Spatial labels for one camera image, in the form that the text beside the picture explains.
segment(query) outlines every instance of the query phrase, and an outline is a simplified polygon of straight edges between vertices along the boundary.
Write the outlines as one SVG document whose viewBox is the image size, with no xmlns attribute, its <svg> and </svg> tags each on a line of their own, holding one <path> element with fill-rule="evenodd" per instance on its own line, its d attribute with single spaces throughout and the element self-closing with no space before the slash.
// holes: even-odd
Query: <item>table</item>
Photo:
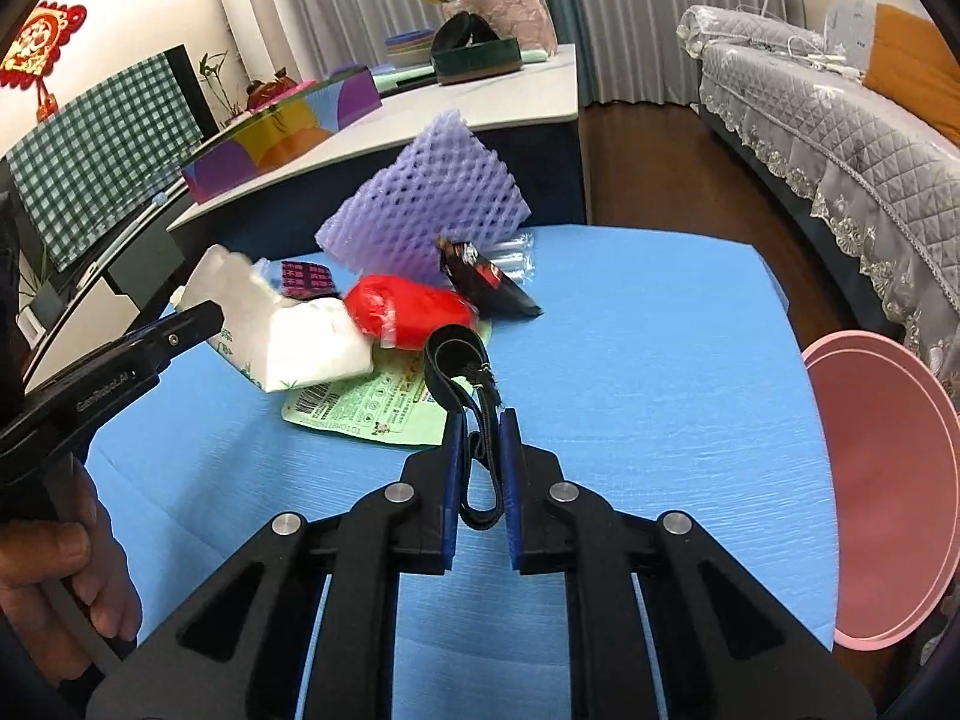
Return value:
<svg viewBox="0 0 960 720">
<path fill-rule="evenodd" d="M 545 313 L 494 324 L 490 342 L 524 441 L 618 509 L 686 509 L 829 646 L 838 559 L 827 450 L 760 256 L 675 233 L 535 234 L 529 290 Z M 344 271 L 334 277 L 349 285 Z M 88 467 L 130 554 L 147 631 L 276 512 L 344 512 L 397 478 L 406 450 L 295 427 L 282 401 L 204 345 L 96 437 Z M 502 522 L 458 533 L 451 573 L 401 581 L 394 717 L 566 716 L 562 578 L 512 573 Z"/>
<path fill-rule="evenodd" d="M 169 227 L 187 261 L 211 241 L 253 260 L 310 251 L 313 236 L 349 196 L 438 115 L 458 109 L 494 149 L 530 205 L 531 224 L 585 223 L 573 46 L 517 73 L 412 89 L 283 167 L 187 209 Z"/>
</svg>

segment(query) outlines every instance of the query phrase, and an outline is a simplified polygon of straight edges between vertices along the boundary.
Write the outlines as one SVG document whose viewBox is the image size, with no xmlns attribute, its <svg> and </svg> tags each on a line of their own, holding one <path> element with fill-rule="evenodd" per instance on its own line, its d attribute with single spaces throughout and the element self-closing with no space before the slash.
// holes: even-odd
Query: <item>finger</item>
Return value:
<svg viewBox="0 0 960 720">
<path fill-rule="evenodd" d="M 97 524 L 97 487 L 90 474 L 79 463 L 74 463 L 74 506 L 80 522 L 92 529 Z"/>
<path fill-rule="evenodd" d="M 90 560 L 90 538 L 78 522 L 11 522 L 0 527 L 0 584 L 21 587 L 62 579 Z"/>
<path fill-rule="evenodd" d="M 113 564 L 107 584 L 90 605 L 90 622 L 102 637 L 113 638 L 119 634 L 128 602 L 134 596 L 136 591 L 127 573 L 127 555 L 119 549 L 118 559 Z"/>
<path fill-rule="evenodd" d="M 127 607 L 124 609 L 123 617 L 120 619 L 120 632 L 118 636 L 123 641 L 133 641 L 136 635 L 140 633 L 140 626 L 143 624 L 143 604 L 140 595 L 130 582 L 131 596 L 127 599 Z"/>
<path fill-rule="evenodd" d="M 38 587 L 0 587 L 0 608 L 32 661 L 54 685 L 75 680 L 90 665 L 89 656 L 56 619 Z"/>
<path fill-rule="evenodd" d="M 92 605 L 107 584 L 120 545 L 114 541 L 110 515 L 101 503 L 97 504 L 96 525 L 89 531 L 90 562 L 70 580 L 73 591 L 86 605 Z"/>
</svg>

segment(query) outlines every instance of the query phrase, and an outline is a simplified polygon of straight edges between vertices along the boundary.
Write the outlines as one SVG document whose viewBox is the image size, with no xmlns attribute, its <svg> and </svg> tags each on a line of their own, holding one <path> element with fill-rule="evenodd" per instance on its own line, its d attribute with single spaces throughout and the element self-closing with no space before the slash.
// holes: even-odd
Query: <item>pink plate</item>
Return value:
<svg viewBox="0 0 960 720">
<path fill-rule="evenodd" d="M 936 608 L 960 560 L 960 424 L 942 386 L 889 338 L 853 330 L 804 353 L 840 535 L 835 640 L 880 650 Z"/>
</svg>

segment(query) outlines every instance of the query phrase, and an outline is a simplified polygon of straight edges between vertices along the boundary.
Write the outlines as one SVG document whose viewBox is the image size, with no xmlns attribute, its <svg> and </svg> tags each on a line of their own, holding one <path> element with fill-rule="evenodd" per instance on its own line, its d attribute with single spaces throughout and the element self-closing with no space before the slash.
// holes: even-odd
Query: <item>metal bolt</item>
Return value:
<svg viewBox="0 0 960 720">
<path fill-rule="evenodd" d="M 270 527 L 274 529 L 277 536 L 293 536 L 293 533 L 299 531 L 299 525 L 301 525 L 301 519 L 296 514 L 286 512 L 286 514 L 277 514 Z"/>
<path fill-rule="evenodd" d="M 406 482 L 394 482 L 383 494 L 391 503 L 406 503 L 414 496 L 414 488 Z"/>
<path fill-rule="evenodd" d="M 664 528 L 667 533 L 673 533 L 674 536 L 685 536 L 690 532 L 693 523 L 683 512 L 670 512 L 664 517 Z"/>
<path fill-rule="evenodd" d="M 580 494 L 580 489 L 572 482 L 558 482 L 550 485 L 550 497 L 557 503 L 570 503 L 575 501 Z"/>
</svg>

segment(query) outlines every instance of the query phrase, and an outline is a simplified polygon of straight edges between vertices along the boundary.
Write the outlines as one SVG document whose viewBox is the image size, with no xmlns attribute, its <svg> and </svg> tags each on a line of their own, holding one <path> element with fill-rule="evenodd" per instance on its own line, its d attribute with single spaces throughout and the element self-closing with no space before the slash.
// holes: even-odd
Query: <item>black snack wrapper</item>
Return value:
<svg viewBox="0 0 960 720">
<path fill-rule="evenodd" d="M 440 270 L 482 317 L 539 317 L 544 312 L 517 284 L 470 242 L 437 239 Z"/>
</svg>

